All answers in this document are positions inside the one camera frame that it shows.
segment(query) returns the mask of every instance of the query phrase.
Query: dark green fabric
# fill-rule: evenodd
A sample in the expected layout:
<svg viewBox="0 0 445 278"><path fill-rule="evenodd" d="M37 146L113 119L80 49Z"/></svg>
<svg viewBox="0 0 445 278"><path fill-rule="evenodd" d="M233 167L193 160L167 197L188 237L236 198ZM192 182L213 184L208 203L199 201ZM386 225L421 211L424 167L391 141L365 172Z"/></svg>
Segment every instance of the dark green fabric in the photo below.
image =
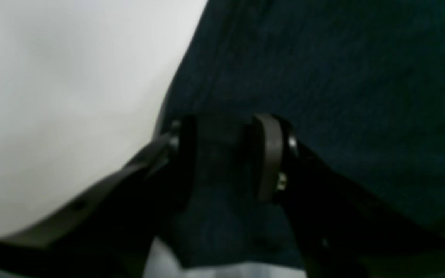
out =
<svg viewBox="0 0 445 278"><path fill-rule="evenodd" d="M445 236L445 0L209 0L164 129L206 112L286 118L336 172Z"/></svg>

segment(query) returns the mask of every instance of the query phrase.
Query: white surface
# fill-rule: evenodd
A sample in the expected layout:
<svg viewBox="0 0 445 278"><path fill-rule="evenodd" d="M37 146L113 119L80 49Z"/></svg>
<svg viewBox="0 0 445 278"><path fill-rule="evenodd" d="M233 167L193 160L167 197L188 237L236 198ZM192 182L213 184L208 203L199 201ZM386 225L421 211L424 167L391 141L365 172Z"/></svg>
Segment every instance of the white surface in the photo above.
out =
<svg viewBox="0 0 445 278"><path fill-rule="evenodd" d="M150 141L205 2L0 0L0 236L48 215ZM229 277L164 268L175 260L158 243L152 254L151 277Z"/></svg>

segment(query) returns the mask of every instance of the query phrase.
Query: white wall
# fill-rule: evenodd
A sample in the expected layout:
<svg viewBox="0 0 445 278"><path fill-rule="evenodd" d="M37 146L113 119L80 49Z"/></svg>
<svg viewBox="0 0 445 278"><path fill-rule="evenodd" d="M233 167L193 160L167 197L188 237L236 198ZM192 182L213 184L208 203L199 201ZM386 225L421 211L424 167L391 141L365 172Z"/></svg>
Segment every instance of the white wall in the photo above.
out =
<svg viewBox="0 0 445 278"><path fill-rule="evenodd" d="M205 3L0 0L0 236L150 141Z"/></svg>

